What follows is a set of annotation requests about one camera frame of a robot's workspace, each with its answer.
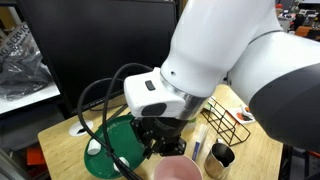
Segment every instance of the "green plate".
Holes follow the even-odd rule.
[[[107,121],[107,130],[112,148],[118,157],[124,157],[130,164],[132,170],[136,169],[144,160],[142,153],[144,147],[140,144],[130,126],[131,115],[120,116]],[[98,128],[95,134],[103,138],[102,126]],[[84,152],[84,163],[87,170],[94,176],[102,179],[114,179],[122,176],[113,168],[113,161],[107,157],[106,150],[101,147],[101,151],[96,155],[87,153],[88,145]]]

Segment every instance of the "pink cup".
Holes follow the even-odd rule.
[[[198,165],[187,156],[168,156],[161,159],[154,171],[154,180],[202,180]]]

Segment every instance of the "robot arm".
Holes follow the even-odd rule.
[[[281,31],[272,0],[189,0],[161,69],[125,80],[147,156],[183,153],[183,126],[227,73],[269,136],[320,151],[320,44]]]

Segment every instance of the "metal wire basket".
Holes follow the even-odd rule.
[[[209,110],[202,111],[202,115],[229,146],[245,142],[251,134],[214,99],[211,100]]]

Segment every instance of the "computer monitor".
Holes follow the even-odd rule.
[[[160,67],[177,23],[174,1],[18,0],[18,7],[71,114],[85,87],[122,65]],[[122,78],[142,72],[131,68]],[[94,88],[85,109],[103,102],[108,86]],[[122,89],[119,82],[113,92]]]

